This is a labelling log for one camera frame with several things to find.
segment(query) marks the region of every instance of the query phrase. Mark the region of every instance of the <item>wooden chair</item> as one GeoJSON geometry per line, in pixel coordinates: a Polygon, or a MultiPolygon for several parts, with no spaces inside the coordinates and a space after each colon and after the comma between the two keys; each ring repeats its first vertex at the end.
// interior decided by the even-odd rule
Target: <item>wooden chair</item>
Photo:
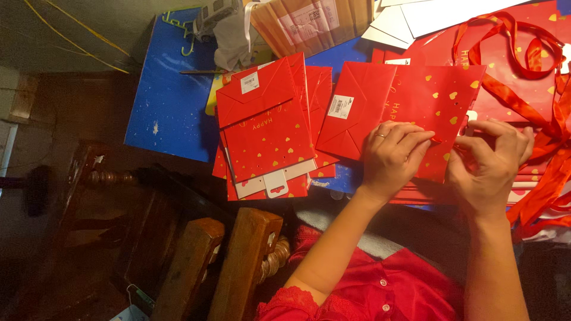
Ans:
{"type": "Polygon", "coordinates": [[[256,286],[273,276],[289,257],[280,236],[283,218],[255,208],[241,208],[210,306],[208,321],[252,320],[256,286]]]}
{"type": "Polygon", "coordinates": [[[190,316],[207,265],[216,260],[224,226],[211,218],[189,222],[178,241],[166,280],[156,300],[151,320],[186,320],[190,316]]]}
{"type": "MultiPolygon", "coordinates": [[[[80,143],[71,161],[66,187],[51,211],[43,247],[2,320],[93,318],[94,313],[100,313],[98,307],[109,310],[107,315],[98,315],[100,319],[111,319],[128,306],[126,289],[131,284],[152,299],[157,299],[163,283],[172,286],[166,286],[166,298],[181,291],[186,293],[181,298],[196,295],[206,265],[216,258],[225,229],[222,223],[206,217],[223,217],[228,222],[231,216],[196,192],[172,184],[168,173],[160,168],[124,173],[105,170],[103,164],[108,157],[107,146],[97,142],[80,143]],[[98,219],[85,217],[82,211],[82,216],[78,216],[78,210],[84,210],[84,195],[113,190],[117,185],[133,185],[137,189],[138,198],[131,200],[133,208],[129,215],[98,219]],[[180,196],[182,200],[174,201],[180,196]],[[173,256],[176,247],[184,255],[173,256]],[[95,263],[83,262],[84,267],[96,265],[102,253],[117,259],[114,263],[111,261],[106,270],[95,273],[100,276],[95,283],[74,283],[76,254],[95,263]],[[62,262],[69,263],[64,268],[72,268],[62,271],[62,262]],[[169,267],[178,271],[167,273],[169,267]],[[175,281],[178,272],[185,282],[175,281]],[[67,278],[65,281],[69,283],[64,290],[77,292],[52,300],[50,296],[62,278],[67,278]]],[[[138,296],[133,295],[135,289],[130,288],[133,302],[138,301],[138,296]]]]}

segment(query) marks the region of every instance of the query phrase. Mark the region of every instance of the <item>woman's right hand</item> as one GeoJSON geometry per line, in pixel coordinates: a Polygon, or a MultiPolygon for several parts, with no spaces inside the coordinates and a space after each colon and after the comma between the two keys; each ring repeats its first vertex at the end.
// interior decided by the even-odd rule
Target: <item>woman's right hand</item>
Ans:
{"type": "Polygon", "coordinates": [[[468,172],[459,154],[452,150],[448,162],[449,182],[472,223],[504,222],[506,203],[518,168],[533,151],[533,130],[526,127],[520,132],[495,119],[470,121],[468,125],[497,137],[496,150],[481,138],[457,137],[456,144],[473,155],[478,169],[468,172]]]}

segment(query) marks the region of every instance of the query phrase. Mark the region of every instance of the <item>forearm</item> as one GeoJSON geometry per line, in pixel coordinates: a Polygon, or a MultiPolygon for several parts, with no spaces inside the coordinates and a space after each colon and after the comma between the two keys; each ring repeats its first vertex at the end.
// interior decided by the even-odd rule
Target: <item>forearm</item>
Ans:
{"type": "Polygon", "coordinates": [[[284,287],[298,286],[309,291],[314,301],[321,305],[343,276],[369,221],[384,203],[386,201],[374,201],[358,190],[284,287]]]}
{"type": "Polygon", "coordinates": [[[510,224],[472,222],[466,320],[529,320],[513,253],[510,224]]]}

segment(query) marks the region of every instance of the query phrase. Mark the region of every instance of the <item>toy car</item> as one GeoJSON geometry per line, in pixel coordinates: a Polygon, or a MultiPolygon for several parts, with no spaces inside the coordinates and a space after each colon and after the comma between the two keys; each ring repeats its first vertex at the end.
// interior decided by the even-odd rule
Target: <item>toy car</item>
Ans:
{"type": "Polygon", "coordinates": [[[192,32],[201,42],[214,36],[216,24],[240,10],[241,0],[214,0],[203,6],[192,24],[192,32]]]}

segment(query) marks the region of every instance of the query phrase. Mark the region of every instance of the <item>woman's left hand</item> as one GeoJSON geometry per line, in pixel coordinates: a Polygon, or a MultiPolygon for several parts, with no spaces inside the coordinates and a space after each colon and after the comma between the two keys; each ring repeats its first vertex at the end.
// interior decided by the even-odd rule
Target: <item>woman's left hand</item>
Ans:
{"type": "Polygon", "coordinates": [[[378,125],[367,140],[365,176],[359,190],[373,200],[388,202],[415,176],[434,134],[410,123],[378,125]]]}

